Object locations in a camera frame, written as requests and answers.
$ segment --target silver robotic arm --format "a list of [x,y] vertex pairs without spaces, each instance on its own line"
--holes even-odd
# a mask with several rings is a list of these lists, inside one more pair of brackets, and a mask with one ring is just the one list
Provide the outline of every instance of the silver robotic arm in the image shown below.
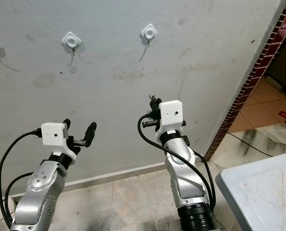
[[148,140],[140,131],[139,124],[138,129],[145,141],[165,151],[165,166],[171,176],[173,198],[181,218],[182,230],[216,230],[212,219],[213,200],[208,199],[212,198],[209,185],[205,179],[203,183],[204,177],[195,169],[195,153],[189,147],[187,137],[182,136],[182,126],[186,125],[182,117],[182,103],[163,103],[155,96],[150,98],[152,111],[143,117],[151,120],[143,122],[143,128],[156,126],[156,140],[162,146]]
[[70,121],[46,123],[41,126],[44,146],[51,153],[43,160],[27,182],[27,190],[14,212],[11,231],[47,231],[50,227],[57,198],[63,191],[67,169],[75,163],[79,146],[89,147],[96,123],[92,123],[83,140],[68,136]]

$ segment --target gray wall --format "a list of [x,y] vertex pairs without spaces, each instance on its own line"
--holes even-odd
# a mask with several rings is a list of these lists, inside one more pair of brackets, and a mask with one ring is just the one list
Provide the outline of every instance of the gray wall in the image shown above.
[[[148,94],[183,102],[185,134],[204,154],[280,2],[0,0],[0,159],[23,132],[69,118],[75,137],[92,121],[98,128],[67,182],[163,162],[136,129]],[[158,36],[141,59],[149,23]],[[82,40],[73,61],[61,45],[68,31]],[[25,138],[14,148],[4,188],[48,156],[41,144]]]

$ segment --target white tabletop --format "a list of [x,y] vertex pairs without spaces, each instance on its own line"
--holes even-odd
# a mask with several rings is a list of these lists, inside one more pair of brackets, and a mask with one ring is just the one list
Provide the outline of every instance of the white tabletop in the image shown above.
[[228,168],[216,183],[245,231],[286,231],[286,154]]

